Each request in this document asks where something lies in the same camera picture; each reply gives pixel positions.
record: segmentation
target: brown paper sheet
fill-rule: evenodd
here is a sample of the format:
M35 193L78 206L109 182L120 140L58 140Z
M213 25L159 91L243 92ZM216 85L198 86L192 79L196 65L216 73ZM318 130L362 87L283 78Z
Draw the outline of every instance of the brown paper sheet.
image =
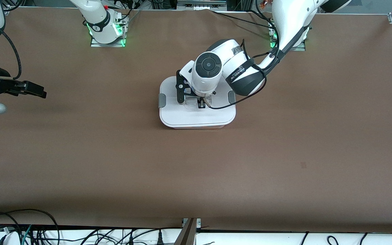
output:
M219 229L392 232L385 15L317 15L307 51L288 53L221 130L165 127L159 86L219 39L267 51L267 30L210 11L142 11L125 48L90 48L82 20L55 8L7 17L21 78L48 98L0 96L0 210L41 208L61 225L201 217ZM3 37L0 67L17 71Z

